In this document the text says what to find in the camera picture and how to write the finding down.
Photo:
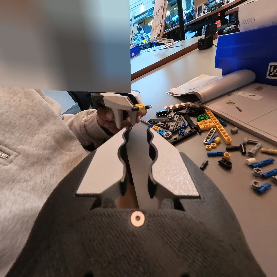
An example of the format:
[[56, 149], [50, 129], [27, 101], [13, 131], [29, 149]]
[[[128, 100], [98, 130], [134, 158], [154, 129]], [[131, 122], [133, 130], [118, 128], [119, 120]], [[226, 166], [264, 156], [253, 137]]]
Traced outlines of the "person's left hand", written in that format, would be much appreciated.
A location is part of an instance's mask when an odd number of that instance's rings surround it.
[[116, 134], [123, 128], [127, 128], [128, 130], [132, 129], [132, 124], [128, 117], [121, 121], [120, 127], [118, 128], [114, 119], [114, 114], [109, 108], [102, 107], [97, 110], [97, 121], [109, 134]]

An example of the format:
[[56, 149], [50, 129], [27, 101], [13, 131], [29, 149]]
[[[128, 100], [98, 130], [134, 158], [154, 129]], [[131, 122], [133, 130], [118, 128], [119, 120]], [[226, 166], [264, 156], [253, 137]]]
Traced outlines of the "small black box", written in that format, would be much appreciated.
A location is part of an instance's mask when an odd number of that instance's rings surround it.
[[217, 32], [217, 23], [208, 24], [205, 30], [205, 36], [214, 36]]

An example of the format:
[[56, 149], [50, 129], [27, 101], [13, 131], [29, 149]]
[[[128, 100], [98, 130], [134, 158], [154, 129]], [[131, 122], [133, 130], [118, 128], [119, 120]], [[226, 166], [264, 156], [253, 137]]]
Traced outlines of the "white printed paper bag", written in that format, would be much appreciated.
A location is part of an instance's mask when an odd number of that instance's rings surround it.
[[259, 0], [238, 9], [240, 32], [277, 25], [277, 1]]

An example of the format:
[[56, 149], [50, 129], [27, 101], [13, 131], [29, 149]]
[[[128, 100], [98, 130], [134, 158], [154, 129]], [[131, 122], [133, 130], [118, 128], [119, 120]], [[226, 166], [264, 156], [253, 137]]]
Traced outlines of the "grey zip hoodie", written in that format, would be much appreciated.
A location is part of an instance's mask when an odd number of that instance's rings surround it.
[[1, 276], [21, 253], [59, 182], [87, 155], [60, 106], [35, 89], [1, 86]]

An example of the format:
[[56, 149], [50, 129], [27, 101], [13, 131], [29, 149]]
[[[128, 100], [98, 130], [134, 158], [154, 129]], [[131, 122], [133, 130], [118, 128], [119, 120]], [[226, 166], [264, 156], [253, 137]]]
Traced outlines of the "wooden board stand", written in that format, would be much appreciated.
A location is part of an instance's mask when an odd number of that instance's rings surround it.
[[156, 0], [154, 5], [154, 13], [152, 18], [152, 29], [150, 41], [164, 44], [164, 48], [173, 45], [175, 42], [173, 39], [163, 38], [164, 27], [166, 23], [166, 10], [168, 7], [168, 1]]

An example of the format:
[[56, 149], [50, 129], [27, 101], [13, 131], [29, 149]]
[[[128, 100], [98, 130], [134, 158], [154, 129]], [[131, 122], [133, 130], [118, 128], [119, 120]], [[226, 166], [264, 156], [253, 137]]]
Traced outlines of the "black chair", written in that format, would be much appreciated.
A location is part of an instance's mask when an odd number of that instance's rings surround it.
[[78, 103], [81, 111], [88, 110], [93, 107], [91, 92], [86, 91], [67, 91], [71, 98]]

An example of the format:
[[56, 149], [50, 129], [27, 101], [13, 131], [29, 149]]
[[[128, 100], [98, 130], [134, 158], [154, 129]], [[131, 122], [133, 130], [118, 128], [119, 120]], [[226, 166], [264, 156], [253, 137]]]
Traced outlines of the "large blue storage bin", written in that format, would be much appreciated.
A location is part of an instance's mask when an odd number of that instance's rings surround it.
[[251, 70], [256, 83], [277, 85], [276, 26], [222, 35], [218, 38], [215, 67], [222, 75]]

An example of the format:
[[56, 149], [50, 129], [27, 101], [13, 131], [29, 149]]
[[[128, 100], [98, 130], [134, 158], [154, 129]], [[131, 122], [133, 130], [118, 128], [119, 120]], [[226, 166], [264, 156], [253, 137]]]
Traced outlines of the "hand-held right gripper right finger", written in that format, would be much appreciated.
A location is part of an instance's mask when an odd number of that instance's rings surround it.
[[197, 199], [200, 194], [180, 152], [152, 128], [147, 129], [151, 164], [147, 189], [151, 199]]

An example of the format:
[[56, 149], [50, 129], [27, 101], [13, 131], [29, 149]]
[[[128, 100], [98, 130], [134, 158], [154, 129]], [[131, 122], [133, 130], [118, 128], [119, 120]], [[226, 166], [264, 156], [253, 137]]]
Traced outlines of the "black battery charger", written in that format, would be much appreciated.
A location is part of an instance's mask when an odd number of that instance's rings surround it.
[[213, 36], [204, 36], [198, 39], [198, 50], [206, 50], [213, 46]]

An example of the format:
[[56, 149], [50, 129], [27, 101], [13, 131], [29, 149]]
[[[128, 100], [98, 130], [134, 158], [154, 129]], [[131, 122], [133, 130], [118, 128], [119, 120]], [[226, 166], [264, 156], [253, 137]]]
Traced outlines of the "person's left forearm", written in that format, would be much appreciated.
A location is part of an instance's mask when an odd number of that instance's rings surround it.
[[113, 136], [98, 124], [97, 110], [88, 109], [75, 115], [64, 114], [61, 118], [83, 147], [91, 144], [98, 147]]

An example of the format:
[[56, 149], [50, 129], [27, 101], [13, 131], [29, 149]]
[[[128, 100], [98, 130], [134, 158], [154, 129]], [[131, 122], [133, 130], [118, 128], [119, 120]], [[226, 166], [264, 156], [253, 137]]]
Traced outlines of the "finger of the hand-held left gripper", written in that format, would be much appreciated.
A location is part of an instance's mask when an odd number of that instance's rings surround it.
[[104, 93], [103, 102], [106, 107], [131, 111], [134, 107], [128, 96], [115, 93]]
[[130, 93], [128, 93], [128, 99], [129, 99], [129, 102], [131, 103], [131, 106], [135, 106], [137, 104], [143, 105], [141, 94], [138, 91], [131, 91]]

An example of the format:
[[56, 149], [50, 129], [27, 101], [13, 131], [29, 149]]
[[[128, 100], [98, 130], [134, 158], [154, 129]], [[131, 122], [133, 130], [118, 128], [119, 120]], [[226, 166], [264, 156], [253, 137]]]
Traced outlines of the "lego instruction booklet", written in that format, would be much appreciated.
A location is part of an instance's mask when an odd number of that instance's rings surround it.
[[195, 96], [201, 106], [276, 146], [277, 87], [256, 83], [255, 77], [251, 70], [223, 77], [201, 74], [167, 93]]

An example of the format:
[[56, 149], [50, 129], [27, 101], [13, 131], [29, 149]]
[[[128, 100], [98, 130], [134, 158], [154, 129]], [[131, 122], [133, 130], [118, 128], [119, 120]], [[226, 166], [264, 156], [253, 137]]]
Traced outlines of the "black pillar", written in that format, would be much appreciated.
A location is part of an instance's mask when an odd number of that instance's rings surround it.
[[182, 0], [177, 0], [177, 8], [178, 8], [178, 18], [179, 18], [179, 36], [180, 40], [185, 40], [185, 24], [184, 24], [184, 13], [183, 13], [183, 5]]

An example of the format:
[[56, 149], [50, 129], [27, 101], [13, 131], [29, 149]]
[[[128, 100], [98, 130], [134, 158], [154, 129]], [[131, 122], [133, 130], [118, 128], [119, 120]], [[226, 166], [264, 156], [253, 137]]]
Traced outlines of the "pile of lego pieces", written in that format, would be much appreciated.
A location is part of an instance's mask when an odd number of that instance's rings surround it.
[[237, 146], [231, 146], [232, 138], [225, 130], [226, 123], [217, 119], [215, 115], [208, 109], [205, 114], [197, 117], [197, 125], [190, 119], [190, 115], [201, 113], [197, 103], [182, 103], [164, 107], [163, 110], [156, 113], [156, 116], [167, 116], [167, 118], [158, 120], [149, 120], [148, 122], [141, 120], [148, 128], [153, 129], [163, 138], [168, 140], [172, 145], [178, 144], [187, 138], [208, 130], [204, 137], [203, 143], [207, 152], [207, 157], [220, 157], [218, 164], [227, 171], [232, 169], [230, 161], [230, 152], [239, 151], [243, 156], [248, 155], [249, 158], [245, 163], [252, 169], [251, 173], [255, 177], [268, 179], [276, 184], [276, 168], [263, 172], [262, 168], [275, 162], [274, 158], [267, 158], [262, 161], [256, 161], [254, 158], [258, 151], [264, 154], [276, 155], [276, 149], [262, 148], [261, 142], [258, 140], [244, 138], [243, 142]]

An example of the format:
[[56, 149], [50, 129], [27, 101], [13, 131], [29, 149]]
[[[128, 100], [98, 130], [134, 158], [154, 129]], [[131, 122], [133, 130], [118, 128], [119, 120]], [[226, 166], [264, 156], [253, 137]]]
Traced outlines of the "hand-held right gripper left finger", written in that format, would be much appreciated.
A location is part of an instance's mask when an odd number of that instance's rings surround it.
[[102, 144], [87, 168], [76, 191], [77, 196], [117, 200], [127, 190], [127, 128]]

